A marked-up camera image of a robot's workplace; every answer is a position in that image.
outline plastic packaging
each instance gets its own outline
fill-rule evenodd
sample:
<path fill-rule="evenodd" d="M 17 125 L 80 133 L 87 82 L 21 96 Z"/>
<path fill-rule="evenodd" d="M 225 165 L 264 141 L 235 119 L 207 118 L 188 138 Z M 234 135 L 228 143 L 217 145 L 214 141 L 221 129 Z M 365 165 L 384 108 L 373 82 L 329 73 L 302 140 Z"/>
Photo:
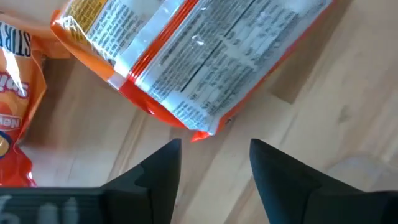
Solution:
<path fill-rule="evenodd" d="M 52 30 L 146 112 L 214 135 L 335 0 L 70 0 Z"/>
<path fill-rule="evenodd" d="M 43 55 L 69 53 L 51 30 L 0 12 L 0 185 L 34 186 L 32 163 L 17 142 L 28 127 L 46 86 Z"/>

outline orange snack bag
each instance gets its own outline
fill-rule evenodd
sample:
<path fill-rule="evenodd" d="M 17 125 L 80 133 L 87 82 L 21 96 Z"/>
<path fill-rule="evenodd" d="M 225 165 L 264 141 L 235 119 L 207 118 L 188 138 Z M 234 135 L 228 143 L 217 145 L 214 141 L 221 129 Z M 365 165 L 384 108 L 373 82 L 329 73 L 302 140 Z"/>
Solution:
<path fill-rule="evenodd" d="M 149 114 L 216 134 L 337 0 L 69 0 L 52 30 Z"/>
<path fill-rule="evenodd" d="M 42 57 L 65 58 L 68 52 L 45 27 L 0 12 L 0 185 L 35 183 L 32 163 L 17 142 L 28 127 L 46 89 Z"/>

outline black object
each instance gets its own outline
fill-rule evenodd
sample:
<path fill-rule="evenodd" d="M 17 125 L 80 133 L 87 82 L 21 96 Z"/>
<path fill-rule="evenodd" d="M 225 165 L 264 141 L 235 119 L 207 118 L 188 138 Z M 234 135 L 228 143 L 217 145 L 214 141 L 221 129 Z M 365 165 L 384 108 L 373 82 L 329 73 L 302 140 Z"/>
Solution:
<path fill-rule="evenodd" d="M 250 160 L 270 224 L 398 223 L 398 192 L 362 192 L 258 139 Z"/>
<path fill-rule="evenodd" d="M 170 223 L 180 168 L 181 141 L 173 140 L 102 187 L 0 188 L 0 223 Z"/>

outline wooden floor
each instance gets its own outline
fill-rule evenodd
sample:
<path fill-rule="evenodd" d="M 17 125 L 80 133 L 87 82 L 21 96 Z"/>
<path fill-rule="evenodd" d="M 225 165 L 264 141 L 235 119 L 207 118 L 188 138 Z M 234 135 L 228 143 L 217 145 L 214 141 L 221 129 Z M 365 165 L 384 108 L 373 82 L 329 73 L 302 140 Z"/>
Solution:
<path fill-rule="evenodd" d="M 61 0 L 0 8 L 32 1 L 29 16 L 46 21 L 40 5 Z M 173 223 L 267 223 L 248 157 L 260 138 L 363 190 L 398 189 L 398 1 L 350 3 L 340 0 L 222 133 L 195 144 L 74 59 L 49 61 L 49 90 L 24 141 L 34 178 L 98 186 L 182 138 Z"/>

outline plastic wrapper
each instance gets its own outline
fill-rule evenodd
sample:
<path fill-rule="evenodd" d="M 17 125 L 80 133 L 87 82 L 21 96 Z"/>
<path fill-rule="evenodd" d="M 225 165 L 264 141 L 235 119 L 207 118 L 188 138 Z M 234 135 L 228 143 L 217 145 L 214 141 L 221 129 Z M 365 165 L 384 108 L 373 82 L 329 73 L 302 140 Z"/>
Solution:
<path fill-rule="evenodd" d="M 334 0 L 70 0 L 52 30 L 146 112 L 220 131 Z"/>
<path fill-rule="evenodd" d="M 34 186 L 32 163 L 17 142 L 28 127 L 46 86 L 43 55 L 69 53 L 48 27 L 22 22 L 0 12 L 0 185 Z"/>

